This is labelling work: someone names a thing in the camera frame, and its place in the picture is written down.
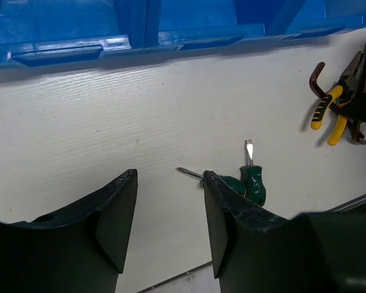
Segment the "long-nose yellow black pliers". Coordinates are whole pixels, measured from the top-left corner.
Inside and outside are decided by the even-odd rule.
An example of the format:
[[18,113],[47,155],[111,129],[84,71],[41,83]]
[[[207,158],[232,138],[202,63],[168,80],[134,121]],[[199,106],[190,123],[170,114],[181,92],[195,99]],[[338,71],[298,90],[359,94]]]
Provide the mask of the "long-nose yellow black pliers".
[[355,97],[361,80],[363,62],[364,53],[358,51],[340,75],[339,80],[328,92],[324,92],[317,84],[317,79],[325,66],[324,62],[318,63],[310,76],[310,88],[320,99],[320,102],[314,110],[310,127],[313,130],[320,129],[325,113],[328,109],[331,109],[337,115],[335,127],[327,139],[327,144],[332,147],[339,143],[347,127],[348,119],[340,115],[340,108],[348,104]]

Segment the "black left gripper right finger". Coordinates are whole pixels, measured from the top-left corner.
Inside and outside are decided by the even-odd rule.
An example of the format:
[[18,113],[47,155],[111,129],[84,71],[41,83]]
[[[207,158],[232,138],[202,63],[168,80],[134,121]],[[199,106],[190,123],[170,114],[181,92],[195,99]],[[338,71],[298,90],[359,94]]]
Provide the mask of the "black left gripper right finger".
[[204,172],[204,199],[215,278],[226,270],[239,239],[239,224],[265,234],[289,221],[239,195],[213,171]]

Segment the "green Phillips stubby screwdriver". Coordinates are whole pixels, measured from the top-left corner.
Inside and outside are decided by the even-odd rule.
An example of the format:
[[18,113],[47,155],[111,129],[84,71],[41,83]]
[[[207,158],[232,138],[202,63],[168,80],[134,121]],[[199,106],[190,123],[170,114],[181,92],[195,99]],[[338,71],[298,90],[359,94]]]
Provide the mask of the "green Phillips stubby screwdriver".
[[[195,173],[191,170],[188,170],[186,168],[182,168],[182,167],[177,167],[176,168],[177,171],[183,173],[183,174],[186,174],[188,176],[191,176],[191,177],[194,177],[194,178],[197,178],[198,180],[200,180],[200,185],[204,185],[204,176],[203,175],[200,175],[198,173]],[[234,190],[235,192],[237,192],[238,194],[242,195],[242,196],[246,196],[247,194],[247,190],[246,190],[246,187],[243,185],[243,183],[238,180],[237,178],[235,177],[232,177],[232,176],[223,176],[223,175],[220,175],[219,176],[232,190]]]

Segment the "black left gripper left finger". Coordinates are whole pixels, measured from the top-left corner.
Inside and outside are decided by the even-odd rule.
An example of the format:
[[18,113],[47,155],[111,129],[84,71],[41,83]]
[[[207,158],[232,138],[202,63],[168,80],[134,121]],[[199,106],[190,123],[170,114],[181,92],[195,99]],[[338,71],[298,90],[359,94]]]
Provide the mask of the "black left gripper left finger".
[[122,273],[137,201],[138,172],[129,169],[106,186],[31,222],[12,225],[32,230],[59,230],[78,223],[104,259]]

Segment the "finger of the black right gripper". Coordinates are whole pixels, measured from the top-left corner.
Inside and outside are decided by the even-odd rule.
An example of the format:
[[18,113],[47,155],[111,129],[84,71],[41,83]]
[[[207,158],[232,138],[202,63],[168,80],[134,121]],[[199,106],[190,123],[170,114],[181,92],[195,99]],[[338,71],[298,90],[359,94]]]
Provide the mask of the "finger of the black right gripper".
[[339,110],[341,116],[366,123],[366,92],[358,98],[353,98]]

